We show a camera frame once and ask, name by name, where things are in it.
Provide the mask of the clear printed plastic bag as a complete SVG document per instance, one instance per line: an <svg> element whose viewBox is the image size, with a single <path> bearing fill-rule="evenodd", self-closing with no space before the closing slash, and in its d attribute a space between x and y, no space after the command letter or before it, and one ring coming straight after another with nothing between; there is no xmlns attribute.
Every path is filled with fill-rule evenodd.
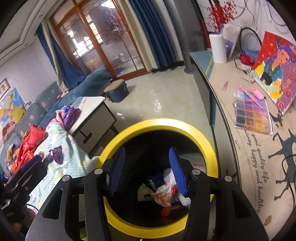
<svg viewBox="0 0 296 241"><path fill-rule="evenodd" d="M160 186L155 193L152 193L154 201L162 207L170 207L173 196L178 193L175 185L164 184Z"/></svg>

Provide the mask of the framed embroidery picture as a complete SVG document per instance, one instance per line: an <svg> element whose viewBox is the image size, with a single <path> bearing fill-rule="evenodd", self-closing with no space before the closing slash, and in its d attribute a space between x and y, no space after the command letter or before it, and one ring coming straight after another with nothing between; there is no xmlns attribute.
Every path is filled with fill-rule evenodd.
<svg viewBox="0 0 296 241"><path fill-rule="evenodd" d="M0 83L0 99L2 99L6 93L10 90L10 84L6 78Z"/></svg>

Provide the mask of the wooden glass sliding door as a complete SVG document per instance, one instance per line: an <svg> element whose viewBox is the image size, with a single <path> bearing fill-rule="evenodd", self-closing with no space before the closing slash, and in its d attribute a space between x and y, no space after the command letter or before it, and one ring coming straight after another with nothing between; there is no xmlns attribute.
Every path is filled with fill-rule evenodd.
<svg viewBox="0 0 296 241"><path fill-rule="evenodd" d="M49 17L66 56L85 74L102 67L114 79L147 73L116 1L57 1Z"/></svg>

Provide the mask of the colourful diamond painting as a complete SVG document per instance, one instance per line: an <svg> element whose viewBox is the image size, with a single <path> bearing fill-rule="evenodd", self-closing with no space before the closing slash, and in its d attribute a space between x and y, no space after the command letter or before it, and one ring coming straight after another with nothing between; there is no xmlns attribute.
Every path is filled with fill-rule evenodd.
<svg viewBox="0 0 296 241"><path fill-rule="evenodd" d="M295 45L265 32L251 73L281 114L285 114L295 99Z"/></svg>

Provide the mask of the bead organiser tray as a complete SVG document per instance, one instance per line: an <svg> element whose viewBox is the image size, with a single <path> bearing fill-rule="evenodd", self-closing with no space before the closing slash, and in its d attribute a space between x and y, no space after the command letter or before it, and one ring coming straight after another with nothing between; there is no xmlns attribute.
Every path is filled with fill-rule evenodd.
<svg viewBox="0 0 296 241"><path fill-rule="evenodd" d="M272 135L273 127L266 100L258 100L258 102L263 109L243 90L238 89L235 94L234 125L236 128Z"/></svg>

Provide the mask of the yellow snack wrapper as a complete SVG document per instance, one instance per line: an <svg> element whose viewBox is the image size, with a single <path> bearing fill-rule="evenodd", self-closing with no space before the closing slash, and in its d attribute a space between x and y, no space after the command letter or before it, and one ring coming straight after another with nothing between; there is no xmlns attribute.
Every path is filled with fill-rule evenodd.
<svg viewBox="0 0 296 241"><path fill-rule="evenodd" d="M152 194L154 192L149 189L145 184L142 184L137 191L137 200L138 201L154 201Z"/></svg>

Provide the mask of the blue grey sofa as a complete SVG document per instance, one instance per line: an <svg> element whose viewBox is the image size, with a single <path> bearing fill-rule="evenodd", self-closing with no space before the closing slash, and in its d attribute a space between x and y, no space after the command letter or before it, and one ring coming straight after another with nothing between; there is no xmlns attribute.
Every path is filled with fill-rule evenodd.
<svg viewBox="0 0 296 241"><path fill-rule="evenodd" d="M57 110L65 105L71 105L79 97L103 95L103 90L110 84L111 79L112 76L107 69L99 68L61 98L58 98L61 92L56 82L50 84L24 112L10 138L4 142L1 147L1 165L6 164L6 152L9 146L20 145L24 133L32 125L46 127L56 116Z"/></svg>

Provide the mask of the blue right curtain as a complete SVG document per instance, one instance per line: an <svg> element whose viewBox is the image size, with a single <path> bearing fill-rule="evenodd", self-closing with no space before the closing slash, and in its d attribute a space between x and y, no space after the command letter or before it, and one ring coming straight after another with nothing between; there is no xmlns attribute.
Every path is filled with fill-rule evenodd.
<svg viewBox="0 0 296 241"><path fill-rule="evenodd" d="M169 68L177 63L170 39L152 1L130 1L144 30L158 68Z"/></svg>

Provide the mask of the purple candy wrapper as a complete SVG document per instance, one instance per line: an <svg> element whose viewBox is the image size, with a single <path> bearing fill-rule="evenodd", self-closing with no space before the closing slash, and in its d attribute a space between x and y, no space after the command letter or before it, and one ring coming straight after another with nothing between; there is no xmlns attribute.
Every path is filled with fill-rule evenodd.
<svg viewBox="0 0 296 241"><path fill-rule="evenodd" d="M62 146L55 147L54 149L49 150L49 154L47 156L49 160L55 161L57 164L63 164L63 153Z"/></svg>

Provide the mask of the purple clothes pile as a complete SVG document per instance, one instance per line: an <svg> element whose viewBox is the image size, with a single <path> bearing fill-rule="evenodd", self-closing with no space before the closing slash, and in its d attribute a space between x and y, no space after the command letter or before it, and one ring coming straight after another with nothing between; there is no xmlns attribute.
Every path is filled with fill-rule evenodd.
<svg viewBox="0 0 296 241"><path fill-rule="evenodd" d="M70 130L80 115L80 109L65 105L56 113L56 121L66 130Z"/></svg>

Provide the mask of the red blanket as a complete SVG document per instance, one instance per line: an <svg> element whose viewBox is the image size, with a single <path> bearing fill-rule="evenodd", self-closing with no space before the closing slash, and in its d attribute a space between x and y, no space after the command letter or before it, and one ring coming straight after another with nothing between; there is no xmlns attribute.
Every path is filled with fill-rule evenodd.
<svg viewBox="0 0 296 241"><path fill-rule="evenodd" d="M22 141L18 156L13 163L13 174L34 157L37 147L48 137L44 127L32 125Z"/></svg>

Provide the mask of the white marble coffee table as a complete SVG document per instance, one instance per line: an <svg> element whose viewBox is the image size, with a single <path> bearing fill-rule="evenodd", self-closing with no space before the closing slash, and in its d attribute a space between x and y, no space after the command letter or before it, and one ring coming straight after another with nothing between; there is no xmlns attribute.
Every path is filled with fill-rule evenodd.
<svg viewBox="0 0 296 241"><path fill-rule="evenodd" d="M71 106L79 109L77 120L68 133L87 154L101 141L107 131L118 134L114 124L116 117L106 105L103 96L78 97Z"/></svg>

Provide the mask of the blue round footstool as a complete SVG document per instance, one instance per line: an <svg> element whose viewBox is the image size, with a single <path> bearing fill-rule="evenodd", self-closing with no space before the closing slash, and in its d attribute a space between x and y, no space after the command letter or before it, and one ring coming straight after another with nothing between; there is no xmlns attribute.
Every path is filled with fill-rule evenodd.
<svg viewBox="0 0 296 241"><path fill-rule="evenodd" d="M119 103L129 95L126 82L123 79L114 80L105 89L107 99L113 103Z"/></svg>

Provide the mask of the white foam fruit net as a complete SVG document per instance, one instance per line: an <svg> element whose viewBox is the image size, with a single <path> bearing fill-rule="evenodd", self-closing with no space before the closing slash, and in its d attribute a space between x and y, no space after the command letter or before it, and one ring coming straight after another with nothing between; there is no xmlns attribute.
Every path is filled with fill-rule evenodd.
<svg viewBox="0 0 296 241"><path fill-rule="evenodd" d="M191 204L191 199L189 197L184 197L184 195L179 191L171 168L167 168L164 170L163 179L165 182L166 189L171 194L170 204L180 202L182 206L189 208Z"/></svg>

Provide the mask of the yellow rim trash bin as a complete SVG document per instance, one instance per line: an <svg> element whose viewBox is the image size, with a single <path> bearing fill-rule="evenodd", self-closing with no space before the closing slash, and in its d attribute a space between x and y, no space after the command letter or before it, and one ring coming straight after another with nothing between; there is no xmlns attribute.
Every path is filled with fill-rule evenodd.
<svg viewBox="0 0 296 241"><path fill-rule="evenodd" d="M181 158L199 159L197 168L218 177L218 162L208 139L195 127L180 120L144 120L116 135L103 149L97 166L125 148L126 161L118 187L119 194L105 199L108 223L120 232L138 238L165 238L185 229L188 212L162 217L162 206L154 200L139 201L138 189L152 180L159 187L170 167L169 149L175 147Z"/></svg>

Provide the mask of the blue curtain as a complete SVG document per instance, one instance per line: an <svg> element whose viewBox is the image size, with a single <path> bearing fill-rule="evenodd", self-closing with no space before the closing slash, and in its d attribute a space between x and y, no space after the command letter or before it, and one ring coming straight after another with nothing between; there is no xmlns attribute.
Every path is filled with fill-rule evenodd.
<svg viewBox="0 0 296 241"><path fill-rule="evenodd" d="M78 70L63 53L61 47L50 32L49 25L43 20L37 28L37 37L57 75L57 85L61 92L67 92L78 86L85 74Z"/></svg>
<svg viewBox="0 0 296 241"><path fill-rule="evenodd" d="M130 1L144 30L158 68L169 68L177 63L170 39L152 1Z"/></svg>

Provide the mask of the silver tower air conditioner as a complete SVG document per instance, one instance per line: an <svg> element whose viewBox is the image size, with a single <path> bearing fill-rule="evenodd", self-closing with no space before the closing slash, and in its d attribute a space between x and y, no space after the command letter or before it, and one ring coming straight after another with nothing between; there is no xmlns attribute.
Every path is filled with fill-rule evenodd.
<svg viewBox="0 0 296 241"><path fill-rule="evenodd" d="M202 14L197 1L166 0L166 9L171 17L185 64L185 73L193 74L190 53L206 50Z"/></svg>

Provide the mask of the china wall map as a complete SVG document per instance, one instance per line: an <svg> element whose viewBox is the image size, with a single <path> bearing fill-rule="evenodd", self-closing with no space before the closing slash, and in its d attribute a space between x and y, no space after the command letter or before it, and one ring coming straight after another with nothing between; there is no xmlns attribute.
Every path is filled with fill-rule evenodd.
<svg viewBox="0 0 296 241"><path fill-rule="evenodd" d="M1 123L18 123L25 113L25 101L16 88L10 90L1 101Z"/></svg>

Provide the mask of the blue left curtain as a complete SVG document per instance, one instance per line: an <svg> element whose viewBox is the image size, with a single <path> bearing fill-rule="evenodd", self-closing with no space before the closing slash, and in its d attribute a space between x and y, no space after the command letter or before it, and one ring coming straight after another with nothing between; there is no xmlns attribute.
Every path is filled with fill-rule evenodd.
<svg viewBox="0 0 296 241"><path fill-rule="evenodd" d="M78 86L85 74L78 70L63 53L61 47L50 32L49 25L43 20L37 28L37 37L57 75L57 85L61 92L67 92Z"/></svg>

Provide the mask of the red snack tube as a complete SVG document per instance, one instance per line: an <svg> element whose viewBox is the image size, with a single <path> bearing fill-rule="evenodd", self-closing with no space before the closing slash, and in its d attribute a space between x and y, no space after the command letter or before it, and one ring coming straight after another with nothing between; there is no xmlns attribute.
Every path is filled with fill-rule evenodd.
<svg viewBox="0 0 296 241"><path fill-rule="evenodd" d="M162 217L168 217L172 211L176 211L176 210L184 208L184 205L181 204L181 202L178 198L178 193L179 193L178 188L173 187L171 189L171 193L172 193L171 206L163 208L163 210L161 211Z"/></svg>

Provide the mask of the white ribbed vase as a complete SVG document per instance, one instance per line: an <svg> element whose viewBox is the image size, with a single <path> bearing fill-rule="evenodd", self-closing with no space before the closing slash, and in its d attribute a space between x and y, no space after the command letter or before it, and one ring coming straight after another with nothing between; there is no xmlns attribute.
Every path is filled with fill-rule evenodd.
<svg viewBox="0 0 296 241"><path fill-rule="evenodd" d="M214 63L218 63L218 64L226 63L227 55L226 55L223 35L210 34L209 39L210 39Z"/></svg>

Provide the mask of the hello kitty bed sheet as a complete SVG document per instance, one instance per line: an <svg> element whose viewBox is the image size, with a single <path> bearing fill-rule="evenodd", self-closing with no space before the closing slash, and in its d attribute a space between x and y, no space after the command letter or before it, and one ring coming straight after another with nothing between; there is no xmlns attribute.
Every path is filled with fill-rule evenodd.
<svg viewBox="0 0 296 241"><path fill-rule="evenodd" d="M40 209L46 198L64 175L72 178L85 176L97 164L98 157L89 157L74 138L58 122L49 124L48 137L37 147L47 168L46 176L30 193L29 204Z"/></svg>

